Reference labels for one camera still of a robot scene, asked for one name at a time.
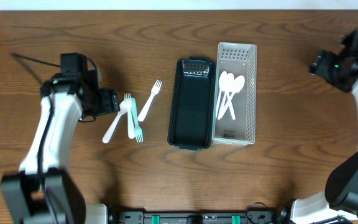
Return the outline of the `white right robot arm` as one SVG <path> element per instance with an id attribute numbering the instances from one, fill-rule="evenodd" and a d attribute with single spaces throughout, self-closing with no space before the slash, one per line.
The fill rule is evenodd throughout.
<path id="1" fill-rule="evenodd" d="M 328 84 L 351 93 L 358 119 L 358 28 L 344 36 L 342 50 L 319 52 L 309 73 Z M 358 220 L 358 149 L 335 168 L 325 190 L 308 198 L 294 200 L 277 215 L 277 223 L 352 223 Z"/>

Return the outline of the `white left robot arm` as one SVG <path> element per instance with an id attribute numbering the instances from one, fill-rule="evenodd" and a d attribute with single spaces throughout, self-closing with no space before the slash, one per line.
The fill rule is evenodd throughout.
<path id="1" fill-rule="evenodd" d="M 110 223 L 103 203 L 86 203 L 67 167 L 76 125 L 117 113 L 113 89 L 87 56 L 65 53 L 60 71 L 40 86 L 41 115 L 32 145 L 16 174 L 4 174 L 1 191 L 14 223 Z"/>

